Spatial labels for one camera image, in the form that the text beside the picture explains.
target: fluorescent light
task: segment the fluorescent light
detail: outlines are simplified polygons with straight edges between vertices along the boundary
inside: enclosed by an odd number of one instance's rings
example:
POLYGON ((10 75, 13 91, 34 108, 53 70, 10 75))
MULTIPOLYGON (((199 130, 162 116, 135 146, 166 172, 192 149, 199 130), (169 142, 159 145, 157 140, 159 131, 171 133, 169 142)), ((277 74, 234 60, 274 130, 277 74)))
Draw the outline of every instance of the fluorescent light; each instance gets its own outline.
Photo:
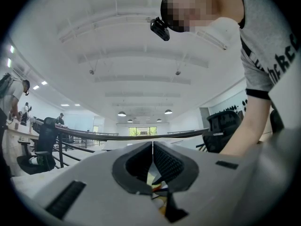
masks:
POLYGON ((10 68, 11 60, 10 58, 8 59, 8 68, 10 68))
POLYGON ((124 111, 118 113, 119 116, 127 116, 124 111))
POLYGON ((171 110, 166 110, 164 114, 168 115, 168 114, 172 114, 173 112, 171 110))

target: black sleeve trim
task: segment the black sleeve trim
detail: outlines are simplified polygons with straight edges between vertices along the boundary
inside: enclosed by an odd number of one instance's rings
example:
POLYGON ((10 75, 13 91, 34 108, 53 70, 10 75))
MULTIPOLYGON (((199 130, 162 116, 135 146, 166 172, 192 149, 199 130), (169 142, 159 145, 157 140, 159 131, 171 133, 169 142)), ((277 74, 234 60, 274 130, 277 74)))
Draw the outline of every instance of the black sleeve trim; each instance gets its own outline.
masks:
POLYGON ((256 90, 256 89, 246 89, 246 94, 248 96, 253 96, 260 99, 270 100, 269 94, 267 91, 256 90))

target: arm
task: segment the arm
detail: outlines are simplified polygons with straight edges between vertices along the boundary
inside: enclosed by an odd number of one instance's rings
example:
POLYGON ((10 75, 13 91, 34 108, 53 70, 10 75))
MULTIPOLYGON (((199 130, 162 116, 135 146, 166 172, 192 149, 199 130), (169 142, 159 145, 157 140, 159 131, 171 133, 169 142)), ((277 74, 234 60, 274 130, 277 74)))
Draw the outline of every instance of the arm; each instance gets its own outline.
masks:
POLYGON ((13 102, 11 104, 11 107, 12 107, 11 112, 17 117, 18 120, 20 120, 21 116, 19 115, 19 112, 18 112, 18 102, 19 102, 19 100, 16 97, 14 97, 13 102))
POLYGON ((258 143, 267 123, 270 100, 248 96, 245 117, 221 154, 242 156, 258 143))

